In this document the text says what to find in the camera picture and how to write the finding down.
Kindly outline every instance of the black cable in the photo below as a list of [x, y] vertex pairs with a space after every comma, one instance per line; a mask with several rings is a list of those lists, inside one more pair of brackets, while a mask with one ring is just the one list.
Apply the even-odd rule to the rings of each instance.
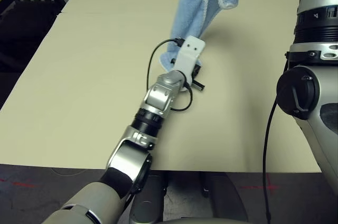
[[[177, 44], [178, 47], [181, 47], [182, 44], [184, 43], [184, 39], [183, 38], [174, 38], [174, 39], [167, 39], [167, 40], [164, 40], [163, 42], [159, 43], [155, 49], [153, 50], [152, 52], [152, 55], [150, 56], [150, 59], [149, 59], [149, 64], [148, 64], [148, 70], [147, 70], [147, 84], [146, 84], [146, 91], [148, 91], [149, 89], [149, 72], [150, 72], [150, 66], [152, 64], [152, 60], [153, 60], [153, 57], [154, 57], [154, 54], [156, 52], [156, 50], [161, 47], [161, 45], [165, 44], [165, 43], [168, 43], [168, 42], [175, 42]], [[175, 108], [171, 108], [171, 110], [173, 111], [185, 111], [187, 109], [189, 109], [189, 107], [191, 106], [191, 103], [192, 103], [192, 89], [191, 87], [189, 86], [189, 84], [186, 82], [185, 80], [185, 83], [184, 83], [184, 87], [189, 91], [189, 94], [190, 94], [190, 102], [188, 104], [188, 106], [186, 106], [185, 108], [183, 109], [175, 109]]]
[[184, 86], [186, 87], [186, 89], [189, 91], [189, 94], [190, 94], [190, 102], [188, 104], [188, 106], [186, 106], [185, 108], [183, 109], [174, 109], [174, 108], [171, 108], [171, 110], [173, 111], [185, 111], [187, 109], [189, 109], [189, 107], [191, 106], [191, 103], [192, 103], [192, 89], [191, 87], [189, 86], [189, 84], [187, 82], [185, 82]]
[[134, 196], [135, 196], [134, 194], [129, 195], [129, 197], [128, 197], [126, 203], [125, 203], [125, 206], [123, 208], [123, 212], [128, 208], [128, 206], [130, 205], [130, 203], [133, 200]]
[[[283, 73], [287, 70], [288, 61], [286, 61]], [[264, 139], [264, 148], [263, 148], [263, 191], [264, 191], [264, 199], [265, 199], [265, 209], [266, 209], [266, 219], [268, 224], [271, 223], [271, 213], [270, 213], [270, 207], [269, 207], [269, 199], [268, 199], [268, 192], [266, 189], [266, 153], [267, 153], [267, 147], [268, 147], [268, 139], [269, 139], [269, 131], [271, 126], [271, 121], [274, 116], [274, 112], [277, 106], [277, 97], [275, 98], [274, 104], [271, 108], [268, 123], [266, 126], [265, 131], [265, 139]]]
[[150, 66], [151, 66], [151, 64], [152, 64], [153, 56], [154, 56], [156, 50], [157, 50], [159, 47], [161, 47], [163, 44], [169, 43], [169, 42], [175, 42], [175, 43], [177, 43], [177, 39], [167, 39], [167, 40], [164, 40], [163, 42], [159, 43], [159, 44], [155, 47], [155, 49], [153, 50], [153, 53], [152, 53], [152, 55], [151, 55], [151, 57], [150, 57], [150, 59], [149, 59], [149, 64], [148, 64], [148, 70], [147, 70], [147, 85], [146, 85], [147, 89], [146, 89], [146, 91], [148, 91], [148, 89], [149, 89], [149, 72], [150, 72]]

